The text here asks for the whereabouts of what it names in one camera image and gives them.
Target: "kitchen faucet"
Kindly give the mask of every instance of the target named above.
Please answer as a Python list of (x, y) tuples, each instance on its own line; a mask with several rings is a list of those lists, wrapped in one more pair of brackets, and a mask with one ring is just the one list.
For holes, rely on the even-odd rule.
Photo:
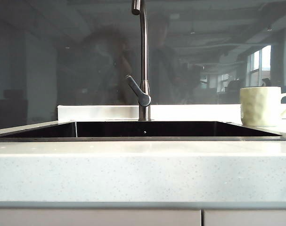
[(126, 80), (138, 97), (139, 103), (139, 121), (150, 121), (150, 103), (148, 83), (148, 40), (147, 40), (147, 13), (145, 8), (145, 0), (132, 0), (131, 12), (133, 15), (139, 15), (141, 27), (141, 83), (140, 87), (135, 80), (126, 75)]

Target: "white cabinet door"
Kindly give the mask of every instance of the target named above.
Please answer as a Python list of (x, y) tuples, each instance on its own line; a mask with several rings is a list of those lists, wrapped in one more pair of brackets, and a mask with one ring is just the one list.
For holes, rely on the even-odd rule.
[(201, 226), (200, 210), (0, 209), (0, 226)]
[(204, 226), (286, 226), (286, 210), (205, 210)]

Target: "ceiling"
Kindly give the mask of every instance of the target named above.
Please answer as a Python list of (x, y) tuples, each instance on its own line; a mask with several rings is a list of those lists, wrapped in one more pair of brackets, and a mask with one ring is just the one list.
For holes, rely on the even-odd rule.
[[(146, 7), (149, 14), (169, 17), (166, 45), (182, 62), (205, 65), (208, 74), (235, 70), (240, 54), (276, 44), (265, 40), (286, 27), (285, 0), (146, 0)], [(76, 45), (109, 25), (133, 47), (140, 39), (131, 0), (0, 0), (0, 18), (57, 48)]]

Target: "black sink basin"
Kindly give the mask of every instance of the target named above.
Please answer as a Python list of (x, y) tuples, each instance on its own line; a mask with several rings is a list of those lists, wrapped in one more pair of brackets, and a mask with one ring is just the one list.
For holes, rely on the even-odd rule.
[(111, 140), (286, 140), (286, 134), (218, 121), (97, 121), (0, 135), (0, 141)]

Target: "white mug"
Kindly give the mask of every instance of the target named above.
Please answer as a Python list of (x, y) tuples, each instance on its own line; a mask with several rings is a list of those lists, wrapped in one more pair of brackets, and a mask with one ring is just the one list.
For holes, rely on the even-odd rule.
[(277, 126), (286, 113), (281, 111), (280, 87), (248, 87), (240, 89), (241, 121), (249, 126)]

